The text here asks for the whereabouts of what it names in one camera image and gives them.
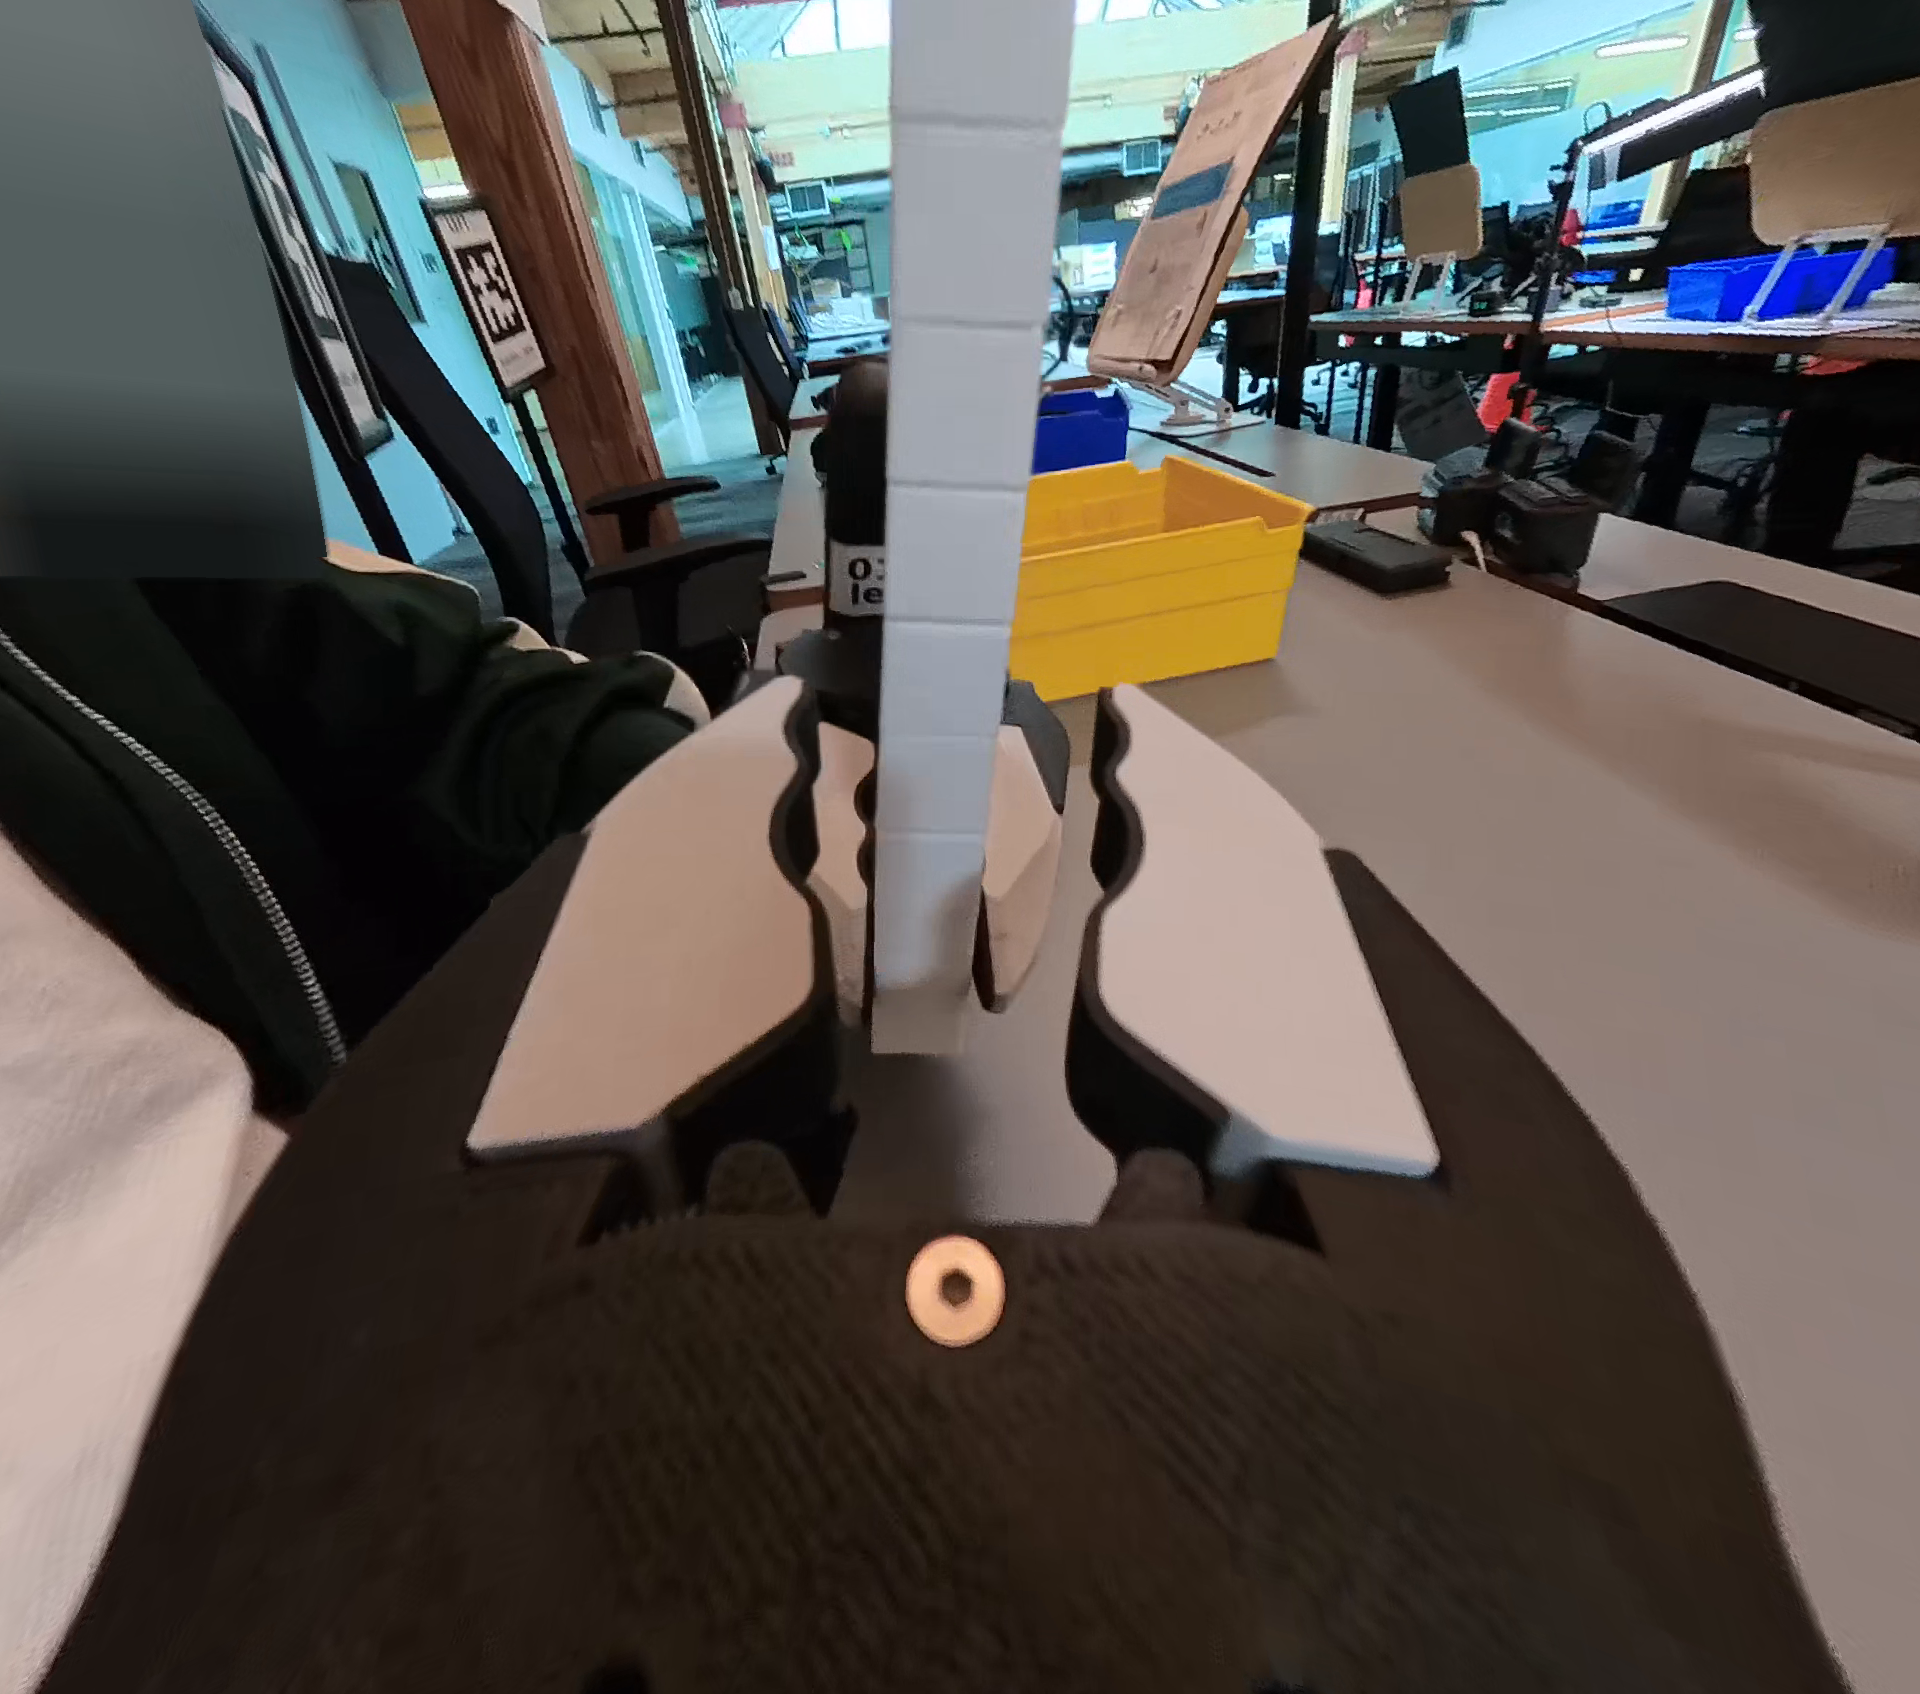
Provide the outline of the cardboard sign board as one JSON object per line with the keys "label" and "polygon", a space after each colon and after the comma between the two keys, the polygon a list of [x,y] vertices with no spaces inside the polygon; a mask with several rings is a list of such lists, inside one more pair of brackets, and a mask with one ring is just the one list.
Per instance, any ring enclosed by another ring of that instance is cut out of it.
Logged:
{"label": "cardboard sign board", "polygon": [[1328,15],[1201,81],[1093,325],[1093,377],[1168,388],[1186,369],[1243,242],[1256,171],[1335,39]]}

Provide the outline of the yellow plastic bin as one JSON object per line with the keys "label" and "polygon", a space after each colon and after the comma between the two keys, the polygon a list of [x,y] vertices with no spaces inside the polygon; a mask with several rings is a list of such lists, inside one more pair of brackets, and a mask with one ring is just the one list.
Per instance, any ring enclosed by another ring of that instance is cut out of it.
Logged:
{"label": "yellow plastic bin", "polygon": [[1012,679],[1054,704],[1273,659],[1313,515],[1197,457],[1032,478]]}

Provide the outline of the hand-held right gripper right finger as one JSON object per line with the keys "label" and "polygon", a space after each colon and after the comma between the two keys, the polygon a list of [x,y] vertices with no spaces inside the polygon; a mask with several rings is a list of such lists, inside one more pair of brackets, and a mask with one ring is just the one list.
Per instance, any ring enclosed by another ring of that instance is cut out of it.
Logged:
{"label": "hand-held right gripper right finger", "polygon": [[1279,1166],[1433,1181],[1441,1152],[1309,819],[1140,685],[1095,702],[1095,899],[1066,1091],[1123,1170]]}

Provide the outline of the flat black case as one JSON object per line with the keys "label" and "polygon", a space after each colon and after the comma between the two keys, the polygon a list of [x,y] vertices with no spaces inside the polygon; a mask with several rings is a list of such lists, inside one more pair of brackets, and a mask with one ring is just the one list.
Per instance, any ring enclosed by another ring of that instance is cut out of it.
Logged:
{"label": "flat black case", "polygon": [[1309,524],[1302,561],[1376,596],[1411,596],[1443,587],[1451,556],[1421,539],[1408,539],[1364,518]]}

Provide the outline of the black pole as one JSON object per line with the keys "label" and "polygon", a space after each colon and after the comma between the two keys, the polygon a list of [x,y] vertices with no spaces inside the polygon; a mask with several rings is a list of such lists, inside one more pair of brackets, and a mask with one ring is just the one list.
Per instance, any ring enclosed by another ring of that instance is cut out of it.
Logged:
{"label": "black pole", "polygon": [[[1328,23],[1328,46],[1340,34],[1342,0],[1307,0],[1307,26]],[[1309,318],[1316,278],[1319,217],[1326,196],[1331,51],[1307,73],[1294,149],[1291,217],[1288,263],[1279,300],[1279,334],[1273,372],[1273,421],[1295,431],[1303,418],[1303,379],[1311,351]]]}

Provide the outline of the wooden pillar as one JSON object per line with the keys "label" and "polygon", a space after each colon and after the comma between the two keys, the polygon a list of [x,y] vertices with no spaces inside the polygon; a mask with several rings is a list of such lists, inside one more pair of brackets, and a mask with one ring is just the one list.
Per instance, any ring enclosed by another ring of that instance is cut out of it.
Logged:
{"label": "wooden pillar", "polygon": [[[661,475],[629,347],[583,208],[543,47],[493,0],[397,0],[450,151],[491,223],[550,374],[537,388],[575,505]],[[620,547],[582,518],[587,553]]]}

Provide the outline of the blue plastic bin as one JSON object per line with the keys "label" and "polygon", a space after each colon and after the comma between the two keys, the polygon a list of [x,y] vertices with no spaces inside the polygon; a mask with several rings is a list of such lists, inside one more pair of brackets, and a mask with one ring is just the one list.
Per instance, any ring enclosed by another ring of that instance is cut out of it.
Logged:
{"label": "blue plastic bin", "polygon": [[1129,453],[1132,414],[1129,398],[1115,385],[1039,396],[1029,473],[1039,478],[1122,462]]}
{"label": "blue plastic bin", "polygon": [[1702,323],[1770,322],[1858,309],[1900,278],[1901,249],[1881,243],[1820,249],[1799,245],[1757,256],[1669,265],[1663,309]]}

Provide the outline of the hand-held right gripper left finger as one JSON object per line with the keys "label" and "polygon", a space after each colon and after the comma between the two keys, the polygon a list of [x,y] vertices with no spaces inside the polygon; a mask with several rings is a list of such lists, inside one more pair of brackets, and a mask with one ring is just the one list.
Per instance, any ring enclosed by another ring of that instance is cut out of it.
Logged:
{"label": "hand-held right gripper left finger", "polygon": [[736,1141],[808,1154],[842,1121],[829,922],[810,874],[819,714],[767,679],[592,822],[467,1156],[633,1160],[694,1200]]}

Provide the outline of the grey desk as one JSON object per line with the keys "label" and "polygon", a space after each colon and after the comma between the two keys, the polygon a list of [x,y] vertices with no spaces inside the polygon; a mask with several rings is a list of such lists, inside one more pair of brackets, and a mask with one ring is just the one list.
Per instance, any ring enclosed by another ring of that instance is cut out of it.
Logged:
{"label": "grey desk", "polygon": [[1496,575],[1300,570],[1164,704],[1356,854],[1586,1110],[1854,1690],[1916,1690],[1916,744]]}

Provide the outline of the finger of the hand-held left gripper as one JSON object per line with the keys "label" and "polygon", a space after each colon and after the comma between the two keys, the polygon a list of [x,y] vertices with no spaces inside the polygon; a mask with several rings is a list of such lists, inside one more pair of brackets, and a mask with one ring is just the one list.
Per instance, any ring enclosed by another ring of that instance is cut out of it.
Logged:
{"label": "finger of the hand-held left gripper", "polygon": [[1063,844],[1069,737],[1061,729],[995,736],[974,928],[974,992],[999,1014],[1043,945]]}
{"label": "finger of the hand-held left gripper", "polygon": [[818,726],[818,773],[811,808],[818,854],[808,884],[827,920],[833,996],[844,1023],[868,1014],[871,870],[861,786],[876,765],[876,746],[829,721]]}

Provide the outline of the black office chair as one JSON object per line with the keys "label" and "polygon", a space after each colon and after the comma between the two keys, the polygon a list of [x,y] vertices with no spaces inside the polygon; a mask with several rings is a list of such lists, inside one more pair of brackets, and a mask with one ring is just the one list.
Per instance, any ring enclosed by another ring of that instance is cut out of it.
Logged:
{"label": "black office chair", "polygon": [[499,614],[586,657],[660,653],[689,678],[709,712],[729,708],[751,665],[771,541],[717,531],[653,537],[674,501],[717,491],[720,482],[706,473],[650,478],[577,504],[583,520],[611,520],[620,547],[577,573],[582,602],[560,625],[534,494],[450,385],[377,270],[335,256],[324,263],[386,414],[467,522]]}

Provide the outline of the black battery charger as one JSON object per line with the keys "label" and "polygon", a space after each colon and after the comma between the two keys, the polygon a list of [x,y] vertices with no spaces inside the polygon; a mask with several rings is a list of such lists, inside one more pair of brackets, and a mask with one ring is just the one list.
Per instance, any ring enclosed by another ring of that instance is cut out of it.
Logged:
{"label": "black battery charger", "polygon": [[1497,564],[1526,577],[1572,580],[1584,570],[1601,515],[1615,514],[1639,473],[1622,434],[1596,425],[1570,456],[1547,459],[1547,434],[1508,418],[1494,434],[1486,470],[1494,499],[1484,534]]}
{"label": "black battery charger", "polygon": [[1487,463],[1491,448],[1465,448],[1431,462],[1419,484],[1415,520],[1419,534],[1441,550],[1460,550],[1470,535],[1486,545],[1491,537],[1505,475]]}

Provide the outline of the framed marker sign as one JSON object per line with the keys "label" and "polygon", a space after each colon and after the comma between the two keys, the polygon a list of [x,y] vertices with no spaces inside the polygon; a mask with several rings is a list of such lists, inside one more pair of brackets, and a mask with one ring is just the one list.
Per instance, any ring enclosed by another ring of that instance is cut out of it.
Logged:
{"label": "framed marker sign", "polygon": [[363,466],[393,438],[372,367],[331,276],[324,243],[275,138],[258,77],[213,15],[194,1],[252,211],[291,315],[299,356],[346,459]]}
{"label": "framed marker sign", "polygon": [[464,189],[429,187],[421,213],[502,401],[516,401],[551,372],[489,210]]}

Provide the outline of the long background workbench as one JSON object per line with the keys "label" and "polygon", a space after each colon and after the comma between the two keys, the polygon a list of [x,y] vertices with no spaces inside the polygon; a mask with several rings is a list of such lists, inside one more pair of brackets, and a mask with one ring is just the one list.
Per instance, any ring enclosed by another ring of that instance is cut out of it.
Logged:
{"label": "long background workbench", "polygon": [[1814,438],[1858,428],[1887,440],[1895,466],[1916,467],[1913,318],[1706,322],[1666,314],[1660,297],[1544,320],[1522,309],[1389,304],[1313,314],[1306,341],[1311,365],[1362,365],[1379,375],[1371,411],[1356,425],[1374,448],[1389,440],[1408,396],[1402,381],[1415,372],[1472,385],[1517,372],[1547,401],[1601,409],[1643,446],[1625,512],[1653,528],[1671,528],[1687,487],[1709,484],[1695,456],[1715,408],[1775,418],[1773,470],[1787,466],[1791,448],[1806,452]]}

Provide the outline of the white segmented foam strip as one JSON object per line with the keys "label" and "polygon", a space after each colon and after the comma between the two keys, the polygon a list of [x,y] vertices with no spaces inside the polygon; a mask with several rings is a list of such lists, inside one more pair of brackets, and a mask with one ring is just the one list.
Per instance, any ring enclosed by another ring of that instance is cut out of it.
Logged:
{"label": "white segmented foam strip", "polygon": [[890,0],[871,1050],[961,1051],[1076,0]]}

